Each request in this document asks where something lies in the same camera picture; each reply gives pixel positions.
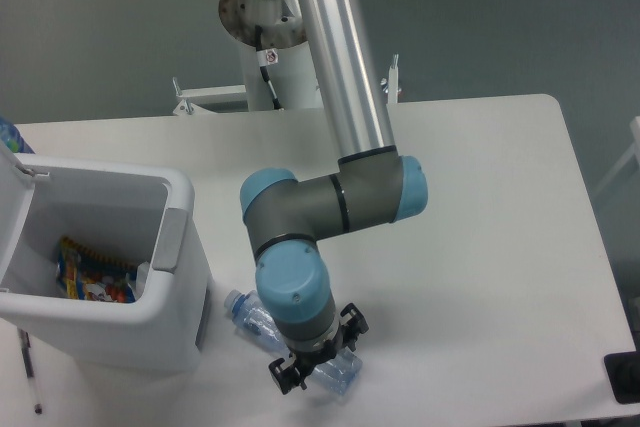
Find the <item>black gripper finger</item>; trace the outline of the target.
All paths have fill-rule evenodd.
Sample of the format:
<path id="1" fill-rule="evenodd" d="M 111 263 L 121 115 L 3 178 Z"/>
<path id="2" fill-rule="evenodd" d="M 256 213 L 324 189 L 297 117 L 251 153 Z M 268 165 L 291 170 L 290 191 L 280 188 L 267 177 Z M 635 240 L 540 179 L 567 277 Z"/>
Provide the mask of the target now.
<path id="1" fill-rule="evenodd" d="M 354 303 L 347 304 L 341 310 L 340 329 L 342 346 L 354 352 L 359 337 L 369 331 L 369 325 L 364 314 Z"/>
<path id="2" fill-rule="evenodd" d="M 272 361 L 268 369 L 272 380 L 283 395 L 296 388 L 307 389 L 308 369 L 295 354 L 290 353 L 286 358 L 280 357 Z"/>

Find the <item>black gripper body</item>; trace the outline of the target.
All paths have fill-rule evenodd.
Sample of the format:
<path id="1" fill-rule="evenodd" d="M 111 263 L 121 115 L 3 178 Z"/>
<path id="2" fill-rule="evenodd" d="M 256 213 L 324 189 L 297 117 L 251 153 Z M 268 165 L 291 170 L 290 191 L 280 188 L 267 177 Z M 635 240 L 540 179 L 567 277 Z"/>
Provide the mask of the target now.
<path id="1" fill-rule="evenodd" d="M 317 338 L 289 340 L 296 369 L 313 370 L 317 365 L 334 359 L 344 347 L 345 330 L 345 325 L 338 324 Z"/>

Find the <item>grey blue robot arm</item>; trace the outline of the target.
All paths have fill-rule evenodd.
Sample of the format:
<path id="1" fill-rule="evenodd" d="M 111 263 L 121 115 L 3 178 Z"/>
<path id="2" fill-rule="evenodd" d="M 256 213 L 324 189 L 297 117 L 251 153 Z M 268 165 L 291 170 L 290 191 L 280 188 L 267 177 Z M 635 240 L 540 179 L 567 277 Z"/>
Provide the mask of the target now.
<path id="1" fill-rule="evenodd" d="M 257 292 L 288 351 L 269 370 L 288 393 L 368 329 L 355 305 L 336 307 L 319 242 L 420 214 L 427 181 L 397 151 L 358 0 L 220 0 L 218 12 L 249 50 L 249 107 L 322 107 L 339 155 L 335 173 L 300 180 L 267 168 L 240 190 Z"/>

